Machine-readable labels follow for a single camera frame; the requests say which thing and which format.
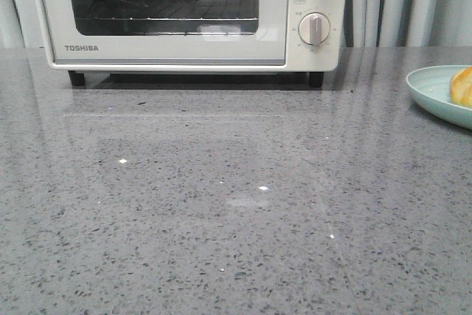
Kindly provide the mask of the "light green plate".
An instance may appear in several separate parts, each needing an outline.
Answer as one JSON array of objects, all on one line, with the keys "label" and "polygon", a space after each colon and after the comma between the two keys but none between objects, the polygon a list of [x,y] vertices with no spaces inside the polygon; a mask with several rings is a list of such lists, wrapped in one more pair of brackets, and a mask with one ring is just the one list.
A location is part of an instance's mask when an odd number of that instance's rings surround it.
[{"label": "light green plate", "polygon": [[450,80],[466,65],[430,66],[414,70],[406,76],[413,101],[428,113],[471,129],[471,108],[456,105],[450,98]]}]

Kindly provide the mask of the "white Toshiba toaster oven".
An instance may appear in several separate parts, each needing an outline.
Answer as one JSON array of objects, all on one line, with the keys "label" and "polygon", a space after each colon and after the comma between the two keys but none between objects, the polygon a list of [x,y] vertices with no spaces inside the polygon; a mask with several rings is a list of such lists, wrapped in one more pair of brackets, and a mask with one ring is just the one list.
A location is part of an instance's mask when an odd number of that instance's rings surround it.
[{"label": "white Toshiba toaster oven", "polygon": [[[41,0],[36,0],[44,48],[49,65],[53,69],[69,73],[73,86],[85,83],[88,72],[109,74],[170,74],[170,75],[217,75],[220,73],[279,74],[283,72],[305,74],[312,86],[322,84],[322,75],[334,70],[339,63],[341,28],[344,19],[345,0],[288,0],[288,25],[286,30],[285,62],[282,65],[161,65],[161,64],[86,64],[63,65],[53,63],[48,36],[46,34],[44,9]],[[299,23],[310,13],[321,13],[330,22],[330,33],[319,46],[311,46],[299,37]]]}]

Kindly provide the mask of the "lower oven control knob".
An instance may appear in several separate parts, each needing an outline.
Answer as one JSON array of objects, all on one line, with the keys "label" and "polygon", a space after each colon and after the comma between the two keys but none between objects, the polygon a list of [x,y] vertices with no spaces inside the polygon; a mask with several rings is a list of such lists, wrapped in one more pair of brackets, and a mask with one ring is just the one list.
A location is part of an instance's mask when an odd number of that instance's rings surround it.
[{"label": "lower oven control knob", "polygon": [[310,13],[300,21],[298,31],[303,42],[319,46],[330,33],[330,22],[321,13]]}]

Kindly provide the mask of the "golden bread roll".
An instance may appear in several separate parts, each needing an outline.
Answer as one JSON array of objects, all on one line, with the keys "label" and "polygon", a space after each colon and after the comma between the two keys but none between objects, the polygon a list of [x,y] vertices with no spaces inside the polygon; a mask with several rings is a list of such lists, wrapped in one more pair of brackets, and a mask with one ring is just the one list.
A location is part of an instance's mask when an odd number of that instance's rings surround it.
[{"label": "golden bread roll", "polygon": [[472,108],[472,68],[459,70],[450,80],[449,94],[451,102]]}]

